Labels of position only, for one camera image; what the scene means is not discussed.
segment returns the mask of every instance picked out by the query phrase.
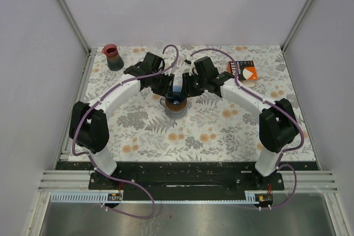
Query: orange box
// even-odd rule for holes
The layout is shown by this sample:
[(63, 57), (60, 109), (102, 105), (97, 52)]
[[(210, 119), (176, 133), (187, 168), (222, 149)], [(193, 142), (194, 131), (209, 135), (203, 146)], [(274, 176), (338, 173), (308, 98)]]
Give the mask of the orange box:
[(227, 72), (236, 75), (238, 73), (239, 80), (257, 80), (257, 72), (253, 61), (232, 61), (227, 63)]

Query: table surface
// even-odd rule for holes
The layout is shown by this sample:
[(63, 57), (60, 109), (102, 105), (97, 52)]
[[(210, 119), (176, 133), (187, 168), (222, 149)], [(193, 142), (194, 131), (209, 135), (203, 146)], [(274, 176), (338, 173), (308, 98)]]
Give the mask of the table surface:
[[(258, 81), (253, 89), (274, 100), (291, 101), (296, 119), (304, 131), (305, 144), (297, 151), (286, 153), (286, 161), (313, 161), (315, 155), (279, 45), (198, 45), (178, 46), (180, 59), (173, 68), (175, 80), (189, 70), (184, 62), (189, 55), (202, 48), (218, 48), (235, 60), (253, 60)], [(119, 54), (124, 68), (110, 71), (104, 54), (97, 53), (93, 63), (85, 101), (101, 95), (122, 76), (124, 69), (143, 60), (146, 46), (122, 46)], [(204, 51), (193, 58), (209, 56), (219, 72), (226, 70), (229, 61), (215, 51)], [(168, 48), (164, 58), (172, 62), (175, 50)], [(168, 118), (159, 103), (160, 96), (150, 89), (140, 91), (117, 109), (108, 120), (110, 140), (108, 148), (117, 161), (256, 161), (262, 150), (258, 122), (239, 105), (205, 92), (188, 98), (187, 115)], [(298, 135), (290, 146), (300, 143)], [(88, 161), (86, 155), (69, 161)]]

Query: white wall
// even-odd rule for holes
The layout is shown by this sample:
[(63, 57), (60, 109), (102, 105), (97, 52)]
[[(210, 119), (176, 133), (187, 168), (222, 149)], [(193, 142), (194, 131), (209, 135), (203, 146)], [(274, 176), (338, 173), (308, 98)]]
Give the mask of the white wall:
[(20, 235), (85, 54), (55, 0), (0, 3), (0, 234)]
[(282, 44), (305, 0), (66, 0), (91, 46)]
[(324, 169), (354, 229), (354, 0), (315, 0), (286, 52)]

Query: purple cable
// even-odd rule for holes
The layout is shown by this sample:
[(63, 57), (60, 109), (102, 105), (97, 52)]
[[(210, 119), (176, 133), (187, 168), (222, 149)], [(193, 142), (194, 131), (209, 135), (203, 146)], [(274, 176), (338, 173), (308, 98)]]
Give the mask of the purple cable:
[(106, 173), (104, 173), (103, 171), (101, 171), (98, 167), (97, 167), (97, 164), (95, 163), (95, 161), (92, 159), (92, 157), (89, 155), (88, 158), (90, 159), (90, 162), (93, 164), (94, 168), (96, 168), (96, 171), (98, 171), (100, 174), (102, 174), (104, 177), (107, 177), (113, 181), (117, 181), (117, 182), (125, 182), (125, 183), (128, 183), (128, 184), (131, 184), (131, 185), (135, 185), (137, 187), (139, 187), (141, 190), (143, 190), (149, 197), (150, 197), (150, 200), (153, 204), (153, 210), (151, 212), (150, 215), (147, 215), (147, 216), (136, 216), (136, 215), (133, 215), (133, 214), (129, 214), (127, 212), (124, 212), (124, 211), (120, 211), (120, 210), (117, 210), (117, 209), (114, 209), (114, 208), (109, 208), (107, 207), (107, 209), (110, 209), (114, 212), (117, 212), (119, 214), (123, 214), (123, 215), (126, 215), (126, 216), (129, 216), (129, 217), (132, 217), (132, 218), (139, 218), (139, 219), (149, 219), (149, 218), (152, 218), (154, 217), (155, 215), (155, 200), (154, 198), (152, 197), (152, 195), (143, 187), (141, 186), (140, 184), (138, 183), (135, 183), (135, 182), (132, 182), (132, 181), (128, 181), (128, 180), (124, 180), (124, 179), (119, 179), (119, 178), (114, 178)]
[[(197, 51), (194, 51), (193, 53), (190, 54), (190, 56), (193, 56), (197, 53), (200, 53), (200, 52), (203, 52), (203, 51), (216, 51), (216, 52), (220, 52), (222, 53), (223, 55), (226, 55), (228, 58), (231, 59), (232, 62), (236, 63), (235, 60), (232, 58), (231, 55), (229, 55), (228, 53), (224, 52), (224, 51), (221, 51), (219, 49), (215, 49), (215, 48), (204, 48), (204, 49), (200, 49), (200, 50), (197, 50)], [(235, 75), (235, 84), (236, 86), (238, 86), (241, 90), (247, 92), (249, 95), (253, 96), (254, 98), (260, 100), (263, 102), (263, 98), (260, 97), (259, 95), (253, 93), (252, 91), (248, 90), (247, 88), (243, 87), (240, 83), (239, 83), (239, 80), (238, 80), (238, 74), (236, 73)], [(294, 148), (288, 148), (288, 149), (284, 149), (282, 151), (282, 153), (279, 155), (279, 158), (277, 160), (277, 162), (275, 163), (275, 166), (277, 167), (281, 161), (281, 159), (283, 158), (283, 154), (284, 152), (288, 152), (288, 151), (293, 151), (293, 150), (298, 150), (300, 149), (303, 145), (304, 145), (304, 142), (305, 142), (305, 136), (304, 136), (304, 132), (302, 131), (302, 129), (300, 128), (298, 122), (290, 116), (290, 114), (288, 114), (286, 111), (282, 110), (281, 108), (279, 108), (278, 106), (274, 105), (273, 103), (269, 102), (269, 101), (264, 101), (264, 103), (272, 106), (273, 108), (275, 108), (276, 110), (278, 110), (280, 113), (282, 113), (283, 115), (285, 115), (294, 125), (295, 127), (297, 128), (297, 130), (299, 131), (300, 133), (300, 136), (301, 136), (301, 142), (298, 146), (294, 147)]]
[(287, 203), (289, 203), (290, 200), (294, 197), (296, 188), (297, 188), (297, 186), (298, 186), (298, 177), (297, 177), (297, 175), (296, 175), (295, 169), (294, 169), (290, 164), (283, 164), (283, 165), (280, 165), (280, 166), (279, 166), (278, 170), (280, 170), (280, 169), (282, 169), (282, 168), (284, 168), (284, 167), (290, 168), (291, 171), (293, 171), (293, 173), (294, 173), (294, 188), (293, 188), (293, 191), (291, 192), (291, 195), (289, 196), (289, 198), (288, 198), (287, 200), (285, 200), (283, 203), (281, 203), (281, 204), (279, 204), (279, 205), (277, 205), (277, 206), (274, 206), (274, 207), (272, 207), (272, 208), (283, 207), (283, 206), (285, 206)]
[(173, 47), (175, 50), (176, 50), (176, 58), (175, 60), (172, 62), (172, 64), (167, 67), (166, 69), (164, 70), (161, 70), (159, 72), (156, 72), (156, 73), (153, 73), (153, 74), (148, 74), (148, 75), (145, 75), (145, 76), (139, 76), (139, 77), (134, 77), (134, 78), (129, 78), (127, 80), (123, 80), (122, 83), (119, 83), (119, 84), (116, 84), (115, 86), (113, 86), (112, 88), (110, 88), (101, 98), (99, 101), (97, 101), (96, 103), (94, 103), (90, 109), (87, 110), (87, 112), (84, 114), (84, 116), (82, 116), (77, 128), (76, 128), (76, 131), (75, 131), (75, 134), (74, 134), (74, 138), (72, 139), (72, 146), (71, 146), (71, 152), (74, 156), (80, 156), (80, 155), (84, 155), (84, 154), (87, 154), (88, 155), (88, 158), (90, 159), (91, 163), (93, 164), (93, 166), (96, 168), (96, 170), (102, 174), (103, 176), (113, 180), (113, 181), (118, 181), (118, 182), (124, 182), (124, 183), (129, 183), (131, 185), (135, 185), (137, 187), (139, 187), (141, 190), (143, 190), (148, 196), (149, 198), (151, 199), (151, 202), (153, 204), (153, 210), (152, 210), (152, 213), (148, 216), (136, 216), (136, 215), (133, 215), (133, 214), (129, 214), (127, 212), (123, 212), (123, 211), (120, 211), (120, 210), (117, 210), (117, 209), (113, 209), (113, 208), (108, 208), (112, 211), (115, 211), (117, 213), (120, 213), (120, 214), (123, 214), (123, 215), (126, 215), (126, 216), (129, 216), (129, 217), (132, 217), (132, 218), (139, 218), (139, 219), (148, 219), (148, 218), (152, 218), (154, 215), (155, 215), (155, 201), (154, 201), (154, 198), (152, 197), (152, 195), (141, 185), (139, 185), (138, 183), (135, 183), (135, 182), (131, 182), (131, 181), (128, 181), (128, 180), (123, 180), (123, 179), (118, 179), (118, 178), (114, 178), (108, 174), (105, 174), (103, 171), (101, 171), (101, 169), (99, 169), (97, 167), (97, 165), (95, 164), (94, 160), (92, 159), (92, 157), (90, 156), (90, 153), (87, 152), (87, 151), (84, 151), (84, 152), (80, 152), (80, 153), (77, 153), (75, 151), (75, 144), (76, 144), (76, 141), (77, 141), (77, 137), (79, 136), (79, 132), (81, 130), (81, 127), (82, 125), (84, 124), (87, 116), (89, 116), (89, 114), (92, 112), (93, 109), (95, 109), (95, 107), (97, 107), (101, 101), (103, 101), (108, 95), (110, 95), (115, 89), (119, 88), (120, 86), (122, 86), (123, 84), (127, 83), (127, 82), (131, 82), (131, 81), (134, 81), (134, 80), (140, 80), (142, 78), (146, 78), (146, 77), (154, 77), (154, 76), (157, 76), (157, 75), (160, 75), (162, 73), (165, 73), (166, 71), (170, 70), (172, 67), (174, 67), (178, 61), (178, 57), (179, 57), (179, 51), (178, 51), (178, 48), (173, 45), (173, 44), (169, 44), (167, 46), (165, 46), (164, 50), (162, 51), (162, 54), (165, 53), (165, 50), (168, 48), (168, 47)]

